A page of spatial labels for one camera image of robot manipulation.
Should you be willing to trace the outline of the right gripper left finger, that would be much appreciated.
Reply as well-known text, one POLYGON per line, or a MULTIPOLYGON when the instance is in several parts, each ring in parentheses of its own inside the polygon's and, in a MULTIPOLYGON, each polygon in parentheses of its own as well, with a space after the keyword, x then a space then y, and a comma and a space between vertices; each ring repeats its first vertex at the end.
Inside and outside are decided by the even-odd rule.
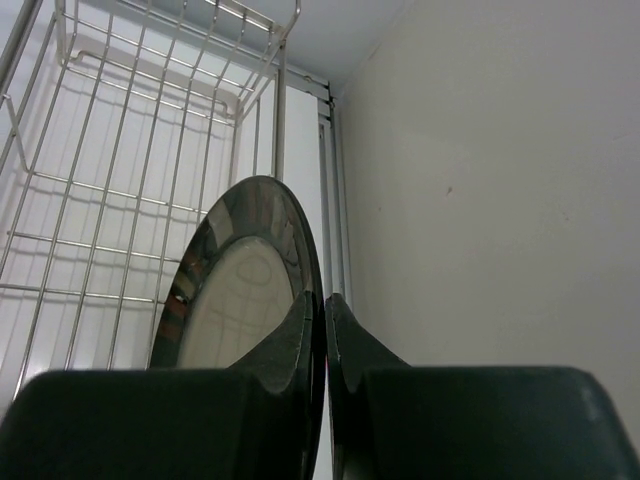
POLYGON ((51 371, 1 424, 5 479, 308 479, 315 299, 225 369, 51 371))

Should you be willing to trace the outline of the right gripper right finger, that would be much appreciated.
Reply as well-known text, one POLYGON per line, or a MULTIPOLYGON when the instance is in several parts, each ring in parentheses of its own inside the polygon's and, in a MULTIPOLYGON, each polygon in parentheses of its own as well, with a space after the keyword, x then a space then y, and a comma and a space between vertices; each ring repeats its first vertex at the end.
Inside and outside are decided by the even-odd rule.
POLYGON ((337 479, 635 479, 639 457, 589 373, 412 366, 335 294, 325 304, 337 479))

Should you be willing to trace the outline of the black checkered rim plate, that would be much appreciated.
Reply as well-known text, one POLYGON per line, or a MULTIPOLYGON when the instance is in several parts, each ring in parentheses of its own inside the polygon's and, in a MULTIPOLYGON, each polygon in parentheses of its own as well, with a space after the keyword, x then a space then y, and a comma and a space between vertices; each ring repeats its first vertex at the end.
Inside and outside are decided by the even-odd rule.
POLYGON ((154 369, 231 373, 233 430, 261 478, 314 473, 325 390, 322 278, 294 193, 269 176, 225 192, 173 277, 151 351, 154 369))

